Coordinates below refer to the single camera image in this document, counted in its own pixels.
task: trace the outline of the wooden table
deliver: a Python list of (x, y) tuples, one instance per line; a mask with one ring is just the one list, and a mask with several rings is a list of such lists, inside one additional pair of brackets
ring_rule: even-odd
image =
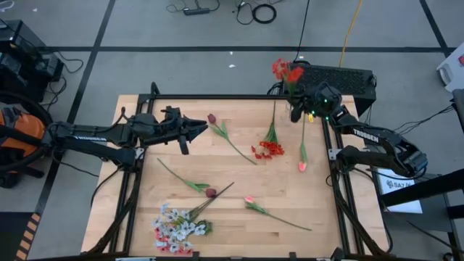
[[(120, 108), (126, 114), (135, 113), (137, 96), (120, 96), (115, 119)], [(344, 96), (344, 104), (356, 115), (351, 96)], [(272, 100), (188, 100), (161, 99), (154, 102), (154, 114), (167, 105), (180, 107), (192, 119), (207, 119), (209, 113), (227, 125), (231, 141), (244, 154), (253, 157), (251, 145), (257, 145), (268, 131), (272, 118)], [(237, 154), (228, 142), (210, 128), (189, 144), (190, 155), (181, 154), (177, 142), (167, 146), (149, 147), (144, 164), (141, 189), (138, 196), (136, 221), (130, 256), (166, 256), (153, 246), (155, 241), (151, 221), (160, 215), (164, 203), (179, 210), (189, 210), (205, 201), (157, 161), (160, 158), (169, 168), (187, 180), (208, 183), (218, 191), (235, 182), (220, 198), (216, 199), (199, 217), (213, 222), (214, 230), (208, 236), (190, 236), (194, 251), (200, 257), (288, 257), (296, 252), (298, 257), (327, 257), (341, 246), (339, 223), (334, 204), (334, 193), (326, 185), (329, 175), (326, 144), (320, 119), (306, 121), (305, 144), (308, 166), (304, 173), (297, 169), (302, 120), (291, 123), (289, 106), (278, 100), (275, 110), (275, 127), (285, 155), (272, 160), (257, 160), (258, 165)], [(333, 146), (334, 134), (331, 133)], [(364, 147), (356, 136), (343, 136), (344, 145)], [(103, 163), (99, 182), (115, 169), (112, 163)], [(115, 217), (120, 193), (122, 173), (102, 186), (95, 197), (82, 250), (90, 249), (104, 234)], [(376, 198), (374, 185), (361, 174), (352, 172), (352, 188), (357, 214), (370, 236), (382, 249), (388, 248), (384, 224)], [(244, 208), (243, 197), (252, 195), (272, 214), (290, 222), (311, 228), (303, 231)], [(123, 223), (118, 249), (122, 249)], [(347, 220), (351, 251), (356, 252), (352, 229)]]

